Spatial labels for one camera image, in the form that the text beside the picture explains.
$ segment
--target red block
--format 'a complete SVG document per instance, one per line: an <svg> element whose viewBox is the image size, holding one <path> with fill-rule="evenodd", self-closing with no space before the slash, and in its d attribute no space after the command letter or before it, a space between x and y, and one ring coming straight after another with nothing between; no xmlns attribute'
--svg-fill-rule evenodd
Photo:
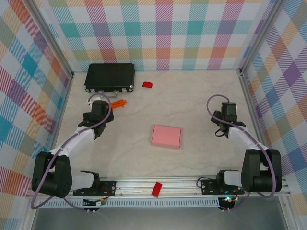
<svg viewBox="0 0 307 230"><path fill-rule="evenodd" d="M158 198L161 188L162 188L162 184L159 182L156 182L152 195Z"/></svg>
<svg viewBox="0 0 307 230"><path fill-rule="evenodd" d="M152 84L151 82L144 81L143 87L145 87L145 88L152 88L152 87L153 87L153 84Z"/></svg>

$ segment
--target pink box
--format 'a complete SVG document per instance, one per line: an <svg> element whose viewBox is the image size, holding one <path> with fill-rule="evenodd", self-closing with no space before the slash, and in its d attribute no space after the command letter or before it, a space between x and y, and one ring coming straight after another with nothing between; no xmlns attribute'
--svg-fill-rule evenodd
<svg viewBox="0 0 307 230"><path fill-rule="evenodd" d="M155 125L153 129L152 145L176 150L180 148L181 128Z"/></svg>

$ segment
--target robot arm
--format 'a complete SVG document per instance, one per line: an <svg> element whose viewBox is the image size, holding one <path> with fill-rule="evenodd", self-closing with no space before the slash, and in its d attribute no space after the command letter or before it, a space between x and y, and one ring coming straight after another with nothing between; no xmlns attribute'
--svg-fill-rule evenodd
<svg viewBox="0 0 307 230"><path fill-rule="evenodd" d="M111 110L109 117L102 124L80 132L88 127L92 127L100 123L107 115L108 110ZM91 112L83 114L83 121L78 125L75 133L78 135L72 139L58 154L52 164L52 170L43 182L40 193L64 198L70 191L85 188L97 190L99 185L99 175L94 172L81 171L78 174L71 172L70 161L78 156L83 148L99 137L106 127L106 123L113 121L114 116L111 108L108 108L108 103L101 100L91 102ZM50 152L40 152L35 159L34 173L32 179L32 190L36 191L43 174L51 160L58 152L59 147L52 149Z"/></svg>
<svg viewBox="0 0 307 230"><path fill-rule="evenodd" d="M248 130L243 122L237 121L236 104L232 102L222 103L221 111L215 111L213 116L237 126L222 123L212 117L211 121L217 124L226 138L233 140L239 148L245 152L242 170L222 170L217 175L223 184L243 187L247 192L272 191L271 171L267 167L268 162L260 147L268 154L275 174L276 192L282 188L281 156L279 151L254 143L247 135Z"/></svg>

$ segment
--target orange toy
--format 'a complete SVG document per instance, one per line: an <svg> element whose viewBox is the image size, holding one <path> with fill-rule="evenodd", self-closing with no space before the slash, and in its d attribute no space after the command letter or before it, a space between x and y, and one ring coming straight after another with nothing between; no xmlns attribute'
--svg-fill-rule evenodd
<svg viewBox="0 0 307 230"><path fill-rule="evenodd" d="M126 104L126 100L119 100L116 102L112 102L112 109L118 108L118 107L124 107Z"/></svg>

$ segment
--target white marble surface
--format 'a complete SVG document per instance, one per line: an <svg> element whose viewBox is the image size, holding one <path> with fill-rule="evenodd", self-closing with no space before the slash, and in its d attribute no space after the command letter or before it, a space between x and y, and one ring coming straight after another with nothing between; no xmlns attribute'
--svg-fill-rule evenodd
<svg viewBox="0 0 307 230"><path fill-rule="evenodd" d="M57 145L67 139L89 111L90 96L83 85L86 73L75 75ZM143 88L144 81L153 83ZM220 169L240 169L244 153L232 141L217 138L218 129L206 111L207 99L224 94L238 104L238 119L254 135L241 86L234 70L136 72L134 92L120 93L127 100L114 110L114 121L72 163L75 170L101 176L215 175ZM223 99L213 99L210 109L220 110ZM182 128L179 150L151 146L153 126Z"/></svg>

